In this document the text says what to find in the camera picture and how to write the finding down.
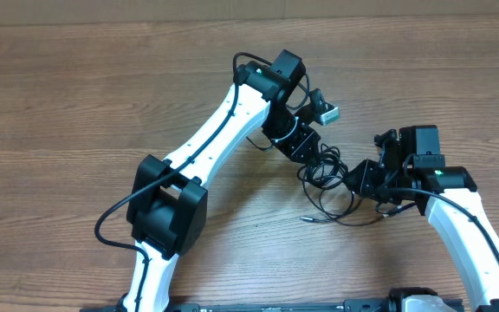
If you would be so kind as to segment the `black cable grey USB plug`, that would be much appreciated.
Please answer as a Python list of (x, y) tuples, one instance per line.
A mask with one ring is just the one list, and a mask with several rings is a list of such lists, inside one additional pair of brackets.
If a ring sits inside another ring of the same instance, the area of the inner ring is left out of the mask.
[(332, 212), (332, 211), (328, 211), (322, 203), (322, 198), (323, 198), (324, 194), (326, 192), (331, 191), (332, 187), (321, 188), (319, 190), (317, 199), (313, 199), (311, 197), (307, 182), (302, 183), (302, 190), (303, 190), (305, 197), (309, 201), (309, 203), (322, 216), (324, 216), (324, 218), (301, 217), (301, 220), (309, 222), (309, 223), (316, 223), (316, 224), (336, 223), (336, 224), (340, 224), (343, 226), (349, 226), (349, 224), (343, 222), (343, 219), (346, 217), (349, 217), (351, 214), (356, 212), (362, 204), (362, 200), (361, 199), (357, 200), (355, 193), (350, 192), (350, 202), (349, 202), (348, 206), (346, 208), (344, 208), (341, 212)]

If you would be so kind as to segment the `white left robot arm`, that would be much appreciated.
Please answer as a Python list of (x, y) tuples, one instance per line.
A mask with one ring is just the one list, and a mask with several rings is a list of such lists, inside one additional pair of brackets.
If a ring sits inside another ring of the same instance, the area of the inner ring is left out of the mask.
[(199, 130), (164, 159), (148, 155), (142, 160), (126, 213), (139, 251), (119, 310), (166, 310), (178, 258), (204, 228), (211, 181), (255, 129), (261, 128), (290, 161), (318, 163), (319, 135), (301, 113), (292, 114), (287, 107), (306, 75), (302, 59), (287, 50), (271, 64), (253, 56), (235, 65), (228, 94)]

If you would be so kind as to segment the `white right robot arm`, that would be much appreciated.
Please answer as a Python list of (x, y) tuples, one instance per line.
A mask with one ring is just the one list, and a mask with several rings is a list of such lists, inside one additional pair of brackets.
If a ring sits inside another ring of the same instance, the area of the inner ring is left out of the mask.
[(379, 160), (363, 160), (344, 185), (379, 204), (414, 203), (441, 237), (471, 309), (499, 311), (499, 237), (469, 172), (446, 165), (437, 127), (391, 129), (374, 144)]

